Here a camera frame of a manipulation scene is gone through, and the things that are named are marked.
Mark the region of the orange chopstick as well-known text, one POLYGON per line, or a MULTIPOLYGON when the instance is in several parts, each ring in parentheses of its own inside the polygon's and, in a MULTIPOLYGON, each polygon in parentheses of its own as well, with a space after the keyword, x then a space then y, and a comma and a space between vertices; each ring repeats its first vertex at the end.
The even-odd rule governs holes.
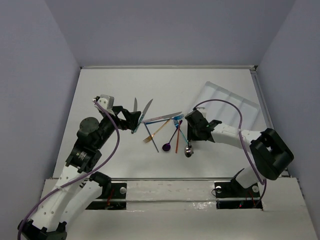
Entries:
POLYGON ((179 122, 178 122, 178 127, 177 127, 176 145, 175 145, 175 153, 176 153, 176 154, 178 153, 178 149, 179 149, 180 126, 181 126, 181 121, 179 120, 179 122))

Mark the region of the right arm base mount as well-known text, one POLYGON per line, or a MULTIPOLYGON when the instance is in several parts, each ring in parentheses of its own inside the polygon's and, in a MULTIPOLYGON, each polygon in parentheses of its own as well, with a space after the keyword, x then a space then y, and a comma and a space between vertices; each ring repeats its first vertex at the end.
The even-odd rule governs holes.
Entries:
POLYGON ((215 197, 218 210, 263 209, 257 183, 249 188, 234 190, 230 181, 218 181, 214 183, 211 194, 215 197))

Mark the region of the silver spoon pink handle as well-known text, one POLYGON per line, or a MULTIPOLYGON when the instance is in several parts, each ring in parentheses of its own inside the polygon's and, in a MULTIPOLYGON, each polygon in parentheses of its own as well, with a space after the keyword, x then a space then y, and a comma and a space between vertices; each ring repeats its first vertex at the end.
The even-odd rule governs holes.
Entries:
POLYGON ((192 141, 190 140, 190 141, 188 141, 187 145, 184 148, 184 155, 187 158, 190 158, 193 154, 194 154, 194 149, 192 146, 192 141))

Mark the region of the purple spoon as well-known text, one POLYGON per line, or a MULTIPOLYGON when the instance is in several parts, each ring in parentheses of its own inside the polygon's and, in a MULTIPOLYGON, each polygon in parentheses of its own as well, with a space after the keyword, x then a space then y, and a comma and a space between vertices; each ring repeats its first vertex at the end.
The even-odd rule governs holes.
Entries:
POLYGON ((179 122, 178 122, 178 124, 177 124, 177 126, 176 126, 176 130, 175 130, 174 133, 172 134, 171 138, 169 139, 169 141, 168 141, 167 143, 165 143, 165 144, 162 146, 162 150, 163 150, 164 152, 170 151, 170 149, 171 149, 171 141, 172 141, 173 137, 175 136, 176 132, 178 131, 178 128, 179 128, 179 126, 181 125, 182 122, 183 122, 182 119, 179 120, 179 122))

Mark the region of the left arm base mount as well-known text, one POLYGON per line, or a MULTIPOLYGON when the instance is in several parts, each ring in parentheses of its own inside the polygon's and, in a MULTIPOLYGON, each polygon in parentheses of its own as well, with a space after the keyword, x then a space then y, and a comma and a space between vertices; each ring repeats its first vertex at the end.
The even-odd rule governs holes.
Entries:
POLYGON ((127 182, 113 181, 102 194, 92 201, 86 210, 126 210, 127 182))

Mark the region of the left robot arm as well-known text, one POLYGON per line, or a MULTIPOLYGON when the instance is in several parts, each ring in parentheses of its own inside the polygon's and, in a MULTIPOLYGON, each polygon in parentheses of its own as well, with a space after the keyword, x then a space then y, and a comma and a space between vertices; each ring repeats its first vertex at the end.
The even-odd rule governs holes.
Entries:
POLYGON ((17 239, 65 240, 68 221, 61 217, 74 200, 75 192, 84 178, 93 180, 93 191, 97 196, 104 198, 110 194, 111 178, 99 172, 100 167, 96 165, 102 156, 100 149, 113 133, 135 130, 142 113, 129 112, 122 106, 114 106, 110 110, 99 103, 95 106, 102 120, 87 117, 80 122, 77 140, 56 186, 19 223, 17 239))

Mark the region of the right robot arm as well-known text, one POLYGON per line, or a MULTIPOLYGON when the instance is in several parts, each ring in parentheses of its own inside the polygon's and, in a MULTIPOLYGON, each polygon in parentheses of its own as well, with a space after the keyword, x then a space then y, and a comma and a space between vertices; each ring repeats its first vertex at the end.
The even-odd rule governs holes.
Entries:
POLYGON ((252 155, 249 167, 238 171, 227 185, 227 191, 235 196, 242 196, 258 182, 275 181, 294 160, 292 151, 272 128, 241 130, 220 120, 209 122, 199 110, 193 110, 185 119, 189 142, 225 144, 243 150, 247 157, 252 155))

